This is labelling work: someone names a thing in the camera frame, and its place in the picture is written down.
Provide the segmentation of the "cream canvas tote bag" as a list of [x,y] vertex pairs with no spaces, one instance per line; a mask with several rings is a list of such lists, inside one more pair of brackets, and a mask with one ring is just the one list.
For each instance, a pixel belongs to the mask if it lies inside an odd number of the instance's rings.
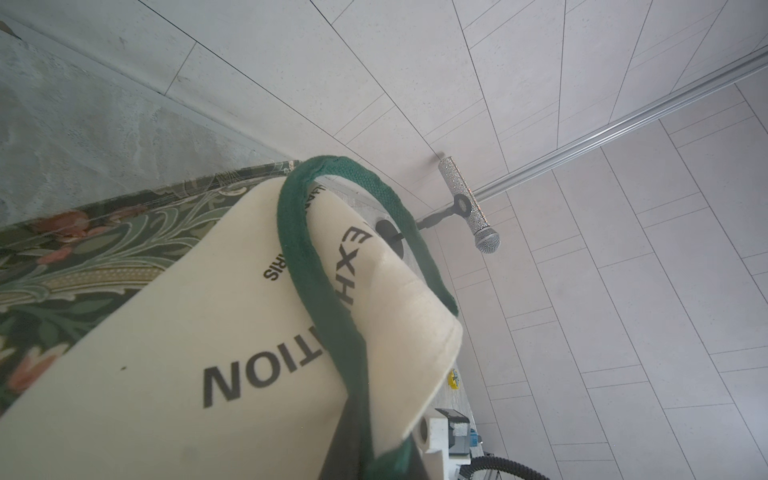
[[416,222],[336,156],[1,232],[5,479],[426,479],[460,349]]

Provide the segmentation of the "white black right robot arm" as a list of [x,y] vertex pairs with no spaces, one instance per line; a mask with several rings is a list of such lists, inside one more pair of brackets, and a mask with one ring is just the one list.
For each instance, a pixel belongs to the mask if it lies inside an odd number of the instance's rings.
[[490,474],[507,474],[516,479],[548,480],[547,476],[528,466],[492,455],[474,457],[469,464],[462,465],[459,469],[460,479],[472,479],[480,474],[483,474],[484,478],[489,478]]

